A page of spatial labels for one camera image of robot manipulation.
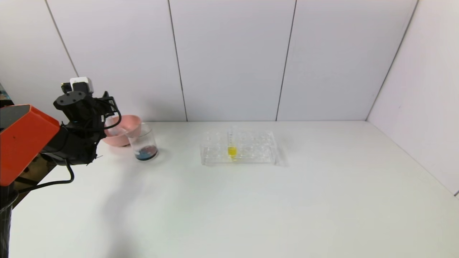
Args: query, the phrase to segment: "white tabletop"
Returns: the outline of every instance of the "white tabletop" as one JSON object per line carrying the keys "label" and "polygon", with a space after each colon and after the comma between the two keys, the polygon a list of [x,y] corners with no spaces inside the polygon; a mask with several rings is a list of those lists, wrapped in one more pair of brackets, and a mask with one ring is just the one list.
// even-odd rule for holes
{"label": "white tabletop", "polygon": [[[233,124],[272,130],[281,165],[202,166],[200,135]],[[10,257],[459,257],[459,201],[367,122],[152,126],[156,159],[100,143],[30,193]]]}

